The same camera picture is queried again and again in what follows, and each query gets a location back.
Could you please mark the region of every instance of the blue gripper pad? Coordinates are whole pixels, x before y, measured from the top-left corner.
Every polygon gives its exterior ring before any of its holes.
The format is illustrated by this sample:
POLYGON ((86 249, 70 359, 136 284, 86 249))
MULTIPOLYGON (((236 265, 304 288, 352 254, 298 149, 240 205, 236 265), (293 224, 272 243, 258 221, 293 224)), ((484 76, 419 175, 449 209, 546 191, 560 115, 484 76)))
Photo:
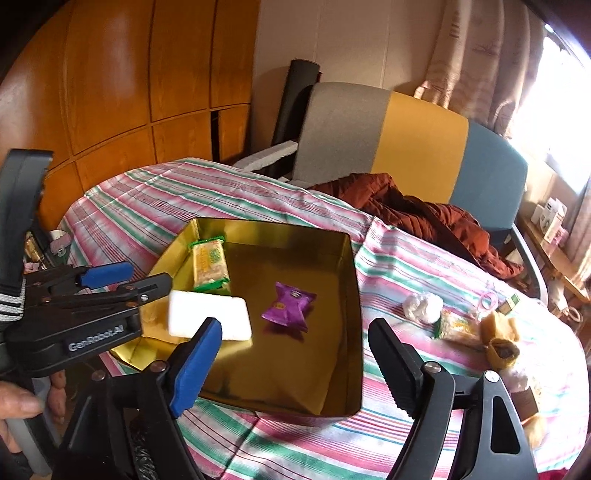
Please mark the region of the blue gripper pad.
MULTIPOLYGON (((205 382, 207 373, 222 346, 222 324, 214 318, 207 318, 201 325, 191 341, 181 343, 173 352, 180 348, 191 348, 185 352, 186 360, 176 372, 173 385, 173 397, 170 401, 170 411, 174 418, 179 418, 182 413, 195 404, 195 400, 205 382)), ((175 368, 171 366, 170 374, 175 368)))
POLYGON ((129 280, 134 274, 134 268, 129 262, 112 263, 90 268, 80 276, 80 286, 91 290, 106 287, 113 283, 129 280))

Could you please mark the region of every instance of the wooden cabinet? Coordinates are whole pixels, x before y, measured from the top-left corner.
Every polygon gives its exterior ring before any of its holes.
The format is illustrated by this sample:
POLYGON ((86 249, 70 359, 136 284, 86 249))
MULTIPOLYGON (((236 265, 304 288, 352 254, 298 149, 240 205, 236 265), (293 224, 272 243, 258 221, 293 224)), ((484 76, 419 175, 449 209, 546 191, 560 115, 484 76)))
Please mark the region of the wooden cabinet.
POLYGON ((54 152, 47 227, 132 168, 242 154, 258 5, 70 0, 36 32, 0 84, 0 164, 10 148, 54 152))
POLYGON ((74 3, 64 76, 74 153, 147 124, 151 0, 74 3))
POLYGON ((234 163, 242 158, 248 124, 247 106, 235 106, 219 111, 220 161, 234 163))
POLYGON ((250 102, 259 0, 218 0, 211 107, 250 102))
POLYGON ((51 167, 71 154, 60 107, 70 11, 66 4, 39 29, 0 85, 0 162, 11 148, 52 150, 51 167))
POLYGON ((174 118, 154 125, 154 146, 158 163, 196 157, 212 160, 209 112, 174 118))
POLYGON ((209 107, 215 5, 215 0, 156 0, 150 43, 152 120, 209 107))
POLYGON ((82 197, 84 190, 73 163, 54 169, 45 178, 45 195, 39 205, 43 226, 53 230, 70 205, 82 197))
POLYGON ((76 160, 84 190, 124 171, 155 163, 149 127, 119 137, 76 160))

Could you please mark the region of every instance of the packaged food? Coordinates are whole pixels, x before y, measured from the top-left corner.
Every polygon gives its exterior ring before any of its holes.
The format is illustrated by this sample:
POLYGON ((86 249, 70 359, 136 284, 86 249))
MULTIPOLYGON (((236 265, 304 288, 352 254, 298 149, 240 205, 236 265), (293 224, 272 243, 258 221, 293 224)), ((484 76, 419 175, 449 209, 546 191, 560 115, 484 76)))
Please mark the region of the packaged food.
POLYGON ((193 291, 230 293, 230 277, 223 242, 224 237, 216 236, 189 245, 193 253, 193 291))
POLYGON ((507 318, 500 312, 490 312, 480 323, 480 335, 483 345, 488 345, 493 338, 519 342, 519 332, 515 319, 507 318))
POLYGON ((499 370, 499 376, 509 393, 523 392, 530 386, 527 365, 521 361, 522 355, 508 368, 499 370))
POLYGON ((307 332, 308 325, 304 317, 310 304, 316 299, 316 294, 281 282, 275 283, 275 290, 277 291, 276 301, 262 313, 261 317, 269 322, 307 332))
POLYGON ((418 320, 425 325, 438 321, 442 308, 443 299, 433 293, 411 293, 402 303, 407 319, 418 320))
POLYGON ((519 357, 519 347, 510 340, 493 338, 486 346, 486 359, 493 370, 510 368, 519 357))
POLYGON ((541 444, 547 431, 547 420, 541 413, 532 415, 525 421, 521 422, 527 443, 530 444, 531 450, 536 450, 541 444))
POLYGON ((475 319, 461 317, 447 309, 441 311, 435 338, 461 343, 476 349, 483 348, 480 341, 480 324, 475 319))
POLYGON ((499 305, 496 311, 502 313, 503 315, 509 315, 518 303, 519 295, 514 293, 511 295, 511 297, 507 297, 505 301, 499 305))
POLYGON ((525 421, 540 411, 538 399, 531 387, 521 392, 511 394, 511 400, 521 421, 525 421))

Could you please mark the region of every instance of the chair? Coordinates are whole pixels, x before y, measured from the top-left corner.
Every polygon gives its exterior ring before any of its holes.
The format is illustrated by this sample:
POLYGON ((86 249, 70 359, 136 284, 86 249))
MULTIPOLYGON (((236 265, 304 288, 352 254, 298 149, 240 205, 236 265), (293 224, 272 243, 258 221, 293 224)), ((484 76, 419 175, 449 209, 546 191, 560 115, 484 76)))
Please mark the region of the chair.
POLYGON ((376 87, 317 83, 298 141, 243 158, 255 171, 295 154, 289 183, 308 188, 350 173, 389 173, 398 188, 426 202, 470 212, 503 246, 508 235, 531 279, 528 291, 547 305, 547 290, 514 220, 527 163, 503 138, 454 112, 376 87))

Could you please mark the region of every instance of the human hand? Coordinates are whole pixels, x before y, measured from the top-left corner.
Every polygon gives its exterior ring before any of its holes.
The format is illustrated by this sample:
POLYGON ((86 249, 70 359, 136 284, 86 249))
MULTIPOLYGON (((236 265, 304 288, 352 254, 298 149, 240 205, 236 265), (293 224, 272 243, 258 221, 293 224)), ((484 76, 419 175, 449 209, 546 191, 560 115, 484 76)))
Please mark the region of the human hand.
MULTIPOLYGON (((53 420, 62 424, 66 416, 66 373, 57 372, 50 379, 51 389, 47 396, 47 406, 53 420)), ((31 392, 8 382, 0 382, 0 437, 11 453, 19 453, 21 448, 10 435, 4 420, 31 419, 42 411, 42 403, 31 392)))

